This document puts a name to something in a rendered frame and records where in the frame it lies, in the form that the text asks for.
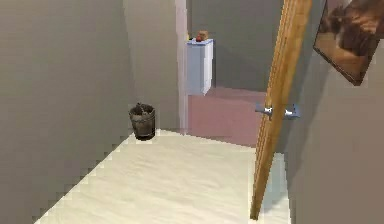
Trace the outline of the white cabinet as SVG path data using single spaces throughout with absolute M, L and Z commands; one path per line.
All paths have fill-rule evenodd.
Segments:
M 214 40 L 187 42 L 187 93 L 205 95 L 212 86 Z

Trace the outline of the dark grey waste bin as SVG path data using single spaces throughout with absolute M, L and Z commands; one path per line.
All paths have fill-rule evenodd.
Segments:
M 138 140 L 150 140 L 155 136 L 156 120 L 153 106 L 137 103 L 129 111 L 133 132 Z

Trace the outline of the brown wooden room door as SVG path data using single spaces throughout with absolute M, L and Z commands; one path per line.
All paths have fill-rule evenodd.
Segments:
M 284 0 L 256 144 L 250 218 L 257 220 L 277 146 L 313 0 Z

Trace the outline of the brown framed wall picture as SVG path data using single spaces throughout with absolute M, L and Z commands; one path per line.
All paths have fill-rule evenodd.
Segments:
M 360 86 L 383 38 L 384 0 L 325 0 L 313 48 Z

